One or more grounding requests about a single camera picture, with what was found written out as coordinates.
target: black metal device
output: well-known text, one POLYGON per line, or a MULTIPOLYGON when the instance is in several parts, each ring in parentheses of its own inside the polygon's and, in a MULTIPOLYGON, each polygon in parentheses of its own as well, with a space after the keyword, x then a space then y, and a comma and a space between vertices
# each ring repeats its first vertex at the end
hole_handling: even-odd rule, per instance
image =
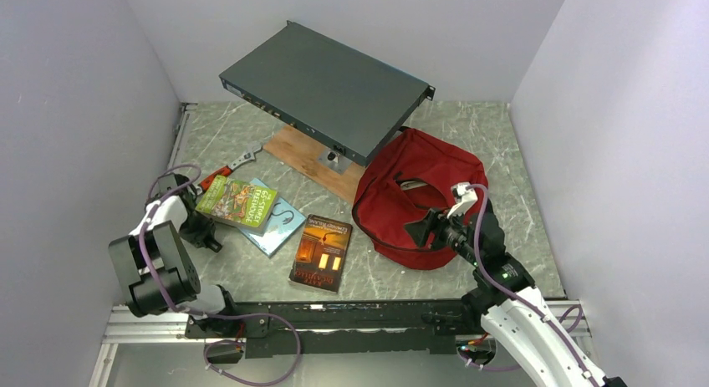
POLYGON ((295 22, 219 75, 222 86, 368 165, 435 88, 295 22))

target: light blue book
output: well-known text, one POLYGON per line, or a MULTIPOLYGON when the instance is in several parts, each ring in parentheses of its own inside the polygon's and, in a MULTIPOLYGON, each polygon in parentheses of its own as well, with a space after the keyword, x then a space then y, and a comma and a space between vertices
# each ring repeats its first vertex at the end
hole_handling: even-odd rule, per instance
MULTIPOLYGON (((251 183, 267 187, 261 180, 254 178, 251 183)), ((271 216, 266 222, 263 234, 258 235, 238 228, 246 238, 250 239, 259 249, 271 257, 305 222, 305 216, 295 207, 290 206, 282 197, 276 200, 271 216)))

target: red bag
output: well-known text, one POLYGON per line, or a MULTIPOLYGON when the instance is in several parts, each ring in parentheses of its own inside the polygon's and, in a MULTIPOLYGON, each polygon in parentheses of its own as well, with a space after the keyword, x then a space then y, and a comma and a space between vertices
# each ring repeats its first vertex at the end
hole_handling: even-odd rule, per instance
MULTIPOLYGON (((431 270, 445 266, 456 253, 449 247, 419 248, 404 230, 422 219, 430 207, 456 204, 451 186, 483 184, 487 178, 476 156, 420 130, 405 128, 375 157, 357 186, 352 217, 374 243, 375 250, 408 268, 431 270), (404 191, 412 182, 427 185, 404 191)), ((480 211, 482 193, 466 213, 467 222, 480 211)))

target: book cover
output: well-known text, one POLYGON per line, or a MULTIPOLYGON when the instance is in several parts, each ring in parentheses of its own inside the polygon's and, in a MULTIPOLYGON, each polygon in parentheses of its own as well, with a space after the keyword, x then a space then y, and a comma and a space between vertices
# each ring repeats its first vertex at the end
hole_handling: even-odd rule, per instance
POLYGON ((216 222, 262 234, 277 197, 265 186, 216 176, 196 209, 216 222))
POLYGON ((290 271, 291 283, 337 293, 351 235, 352 226, 346 222, 308 216, 290 271))
MULTIPOLYGON (((251 180, 252 185, 266 186, 258 178, 251 180)), ((288 238, 305 222, 305 216, 295 207, 288 204, 282 197, 273 205, 271 216, 266 221, 263 235, 257 235, 248 230, 239 229, 254 245, 271 257, 288 238)))

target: port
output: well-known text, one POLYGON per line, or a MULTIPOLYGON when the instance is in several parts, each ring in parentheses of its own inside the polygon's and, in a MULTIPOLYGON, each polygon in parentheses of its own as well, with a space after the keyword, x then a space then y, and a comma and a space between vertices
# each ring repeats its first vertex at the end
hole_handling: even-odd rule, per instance
POLYGON ((347 153, 347 150, 345 150, 344 147, 338 145, 333 145, 333 150, 340 153, 341 155, 347 153))

